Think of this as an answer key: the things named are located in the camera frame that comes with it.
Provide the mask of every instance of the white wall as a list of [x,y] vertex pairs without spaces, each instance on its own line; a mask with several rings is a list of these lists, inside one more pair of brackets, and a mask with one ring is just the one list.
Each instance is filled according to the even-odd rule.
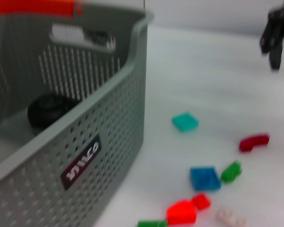
[[219,31],[262,34],[268,11],[283,0],[146,0],[154,23]]

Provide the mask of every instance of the lego brick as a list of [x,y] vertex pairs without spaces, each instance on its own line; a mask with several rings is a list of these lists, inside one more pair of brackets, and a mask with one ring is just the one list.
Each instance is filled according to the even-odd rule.
[[205,210],[210,207],[211,201],[205,193],[198,194],[192,198],[192,203],[198,210]]
[[231,209],[220,209],[217,213],[217,219],[227,227],[250,227],[245,218],[237,216]]
[[167,221],[165,220],[139,221],[138,227],[167,227]]
[[199,126],[199,121],[189,113],[173,117],[172,122],[182,132],[190,131]]
[[216,191],[221,188],[214,167],[191,168],[190,178],[196,191]]
[[191,201],[183,200],[175,203],[167,210],[168,225],[190,224],[196,221],[196,211]]
[[241,140],[239,150],[241,152],[251,152],[255,146],[267,146],[269,142],[268,134],[250,136]]
[[233,182],[242,173],[241,164],[238,161],[233,162],[229,167],[227,167],[222,175],[221,181],[224,183]]

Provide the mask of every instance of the basket label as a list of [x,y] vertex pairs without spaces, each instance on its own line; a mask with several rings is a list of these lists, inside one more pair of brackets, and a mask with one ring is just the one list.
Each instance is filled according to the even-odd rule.
[[84,148],[84,150],[73,160],[73,162],[62,172],[61,180],[65,190],[78,179],[83,171],[89,166],[92,160],[101,150],[99,135]]

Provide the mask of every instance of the perforated basket wall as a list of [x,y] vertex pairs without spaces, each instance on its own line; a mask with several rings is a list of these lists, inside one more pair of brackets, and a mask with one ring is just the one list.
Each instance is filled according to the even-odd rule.
[[[78,19],[82,26],[114,33],[119,47],[113,55],[54,44],[40,32],[53,21],[65,23],[64,18],[0,18],[0,121],[49,90],[82,100],[0,163],[0,227],[90,227],[143,143],[147,23],[152,16],[96,5],[83,5],[82,11],[97,12],[83,13]],[[21,38],[28,30],[32,35]],[[97,136],[101,150],[65,189],[61,174]]]

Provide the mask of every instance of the gray plastic basket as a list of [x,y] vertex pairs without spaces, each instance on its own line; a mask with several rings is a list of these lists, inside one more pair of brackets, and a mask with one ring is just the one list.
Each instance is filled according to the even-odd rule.
[[[0,227],[90,227],[142,145],[153,16],[77,7],[0,15]],[[56,41],[53,23],[109,32],[116,49]],[[82,102],[34,136],[27,106],[48,91]]]

